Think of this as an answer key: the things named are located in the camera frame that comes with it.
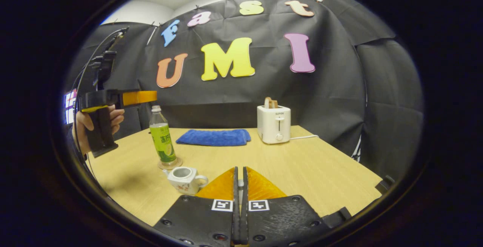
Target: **folded towel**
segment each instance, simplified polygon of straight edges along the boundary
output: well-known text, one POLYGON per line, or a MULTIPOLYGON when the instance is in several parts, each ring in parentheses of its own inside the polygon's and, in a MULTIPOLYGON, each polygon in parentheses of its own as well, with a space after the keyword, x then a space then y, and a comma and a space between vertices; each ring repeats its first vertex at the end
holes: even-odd
POLYGON ((206 146, 240 146, 250 141, 250 134, 245 129, 223 131, 189 130, 177 141, 177 144, 197 144, 206 146))

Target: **orange letter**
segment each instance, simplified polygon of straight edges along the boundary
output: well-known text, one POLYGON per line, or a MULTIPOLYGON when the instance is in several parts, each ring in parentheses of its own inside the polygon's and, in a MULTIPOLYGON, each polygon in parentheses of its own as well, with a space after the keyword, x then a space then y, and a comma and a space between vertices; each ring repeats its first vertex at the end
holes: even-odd
POLYGON ((176 66, 174 66, 174 74, 171 78, 166 78, 166 70, 168 69, 168 63, 171 61, 171 58, 165 58, 157 64, 156 83, 159 87, 171 87, 180 80, 181 72, 183 72, 183 62, 187 56, 188 54, 183 53, 174 57, 176 66))
POLYGON ((314 16, 314 12, 305 10, 305 7, 308 6, 307 4, 302 4, 299 1, 294 0, 294 1, 285 2, 285 5, 290 5, 292 10, 299 15, 309 16, 309 17, 314 16))

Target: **white cable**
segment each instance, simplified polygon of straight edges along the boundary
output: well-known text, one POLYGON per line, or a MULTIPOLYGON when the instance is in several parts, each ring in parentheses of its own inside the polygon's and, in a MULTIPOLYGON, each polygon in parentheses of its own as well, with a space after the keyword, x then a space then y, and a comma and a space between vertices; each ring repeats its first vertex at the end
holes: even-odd
POLYGON ((155 27, 154 30, 152 31, 151 36, 149 37, 148 43, 146 45, 148 45, 149 42, 151 41, 152 35, 154 35, 154 32, 156 31, 156 29, 157 29, 157 27, 155 27))
POLYGON ((305 136, 305 137, 295 137, 295 138, 290 138, 291 140, 296 140, 296 139, 305 139, 305 138, 312 138, 312 137, 319 137, 317 135, 312 135, 312 136, 305 136))
POLYGON ((357 145, 355 146, 354 153, 352 153, 352 156, 357 155, 357 151, 359 151, 359 155, 360 155, 361 138, 362 138, 362 135, 359 135, 359 141, 357 142, 357 145))

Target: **white toaster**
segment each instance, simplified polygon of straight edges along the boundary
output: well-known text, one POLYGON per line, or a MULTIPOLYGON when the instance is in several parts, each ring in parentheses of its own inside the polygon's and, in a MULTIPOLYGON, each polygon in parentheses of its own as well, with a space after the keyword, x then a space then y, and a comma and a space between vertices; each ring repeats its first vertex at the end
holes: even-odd
POLYGON ((282 143, 290 140, 290 108, 257 107, 258 135, 268 144, 282 143))

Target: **human hand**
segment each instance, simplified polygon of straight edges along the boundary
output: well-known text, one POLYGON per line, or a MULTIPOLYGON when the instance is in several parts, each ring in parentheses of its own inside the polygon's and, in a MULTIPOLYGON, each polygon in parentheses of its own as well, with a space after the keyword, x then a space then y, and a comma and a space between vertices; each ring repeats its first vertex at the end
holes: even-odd
MULTIPOLYGON (((109 106, 109 113, 110 113, 110 118, 111 118, 111 130, 112 134, 116 133, 119 131, 119 124, 124 120, 124 109, 115 109, 115 106, 109 106)), ((91 151, 89 147, 89 142, 88 142, 88 136, 86 134, 86 129, 89 131, 94 130, 94 124, 92 123, 92 120, 89 116, 89 113, 87 112, 80 112, 78 111, 75 115, 75 126, 77 130, 77 136, 79 138, 79 146, 81 153, 84 155, 88 152, 91 151)), ((76 133, 74 131, 74 127, 72 127, 72 137, 76 137, 76 133)))

